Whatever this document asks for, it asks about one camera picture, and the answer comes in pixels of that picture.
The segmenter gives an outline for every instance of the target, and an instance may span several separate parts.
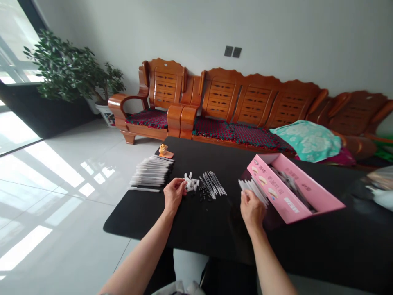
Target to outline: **pink cardboard box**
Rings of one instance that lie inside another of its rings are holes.
[[[316,209],[316,213],[312,213],[294,195],[271,170],[269,164],[278,171],[283,171],[293,177],[306,200]],[[249,164],[247,170],[255,177],[258,185],[268,196],[270,203],[287,224],[313,215],[345,208],[343,203],[283,154],[258,154]]]

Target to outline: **potted plant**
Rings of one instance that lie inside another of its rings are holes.
[[[77,48],[70,41],[62,41],[51,31],[41,30],[40,41],[34,49],[25,48],[24,54],[38,65],[45,79],[38,91],[47,99],[69,102],[81,98],[97,98],[96,108],[110,127],[115,126],[113,113],[108,107],[110,95],[124,91],[123,73],[105,63],[103,69],[93,52]]]

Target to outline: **white tiled floor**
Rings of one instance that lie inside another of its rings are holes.
[[[160,141],[127,145],[102,120],[0,158],[0,293],[95,294],[138,243],[102,227]],[[207,257],[175,250],[177,279]],[[291,276],[300,294],[365,294]]]

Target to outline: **wooden sofa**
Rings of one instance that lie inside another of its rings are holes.
[[[115,94],[108,106],[115,115],[116,127],[126,142],[134,144],[135,136],[147,136],[164,140],[167,136],[180,136],[182,94],[191,97],[194,77],[188,70],[174,61],[153,59],[144,61],[139,67],[139,92],[137,95]],[[141,100],[143,111],[129,115],[124,112],[124,103],[131,99]],[[162,111],[157,107],[168,109]]]
[[[203,71],[200,83],[201,115],[197,106],[184,106],[182,138],[288,156],[294,155],[292,147],[267,129],[305,119],[328,97],[326,89],[313,83],[282,83],[259,74],[245,77],[222,68]]]
[[[393,101],[380,93],[356,91],[331,99],[313,83],[245,77],[222,68],[191,76],[181,64],[162,59],[144,61],[139,79],[137,95],[116,94],[108,103],[129,144],[136,135],[160,140],[175,136],[291,157],[293,149],[267,130],[309,120],[331,129],[356,159],[363,159],[376,151],[372,140],[387,141],[375,130],[393,109]],[[143,111],[125,113],[129,99],[141,100]]]

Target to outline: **hand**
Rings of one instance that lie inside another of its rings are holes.
[[[182,196],[187,194],[185,186],[187,182],[183,178],[175,178],[164,188],[165,209],[171,216],[175,216],[179,208]]]
[[[241,199],[240,211],[248,233],[251,234],[251,232],[254,231],[264,231],[262,222],[266,215],[265,205],[258,199],[253,191],[242,191]]]

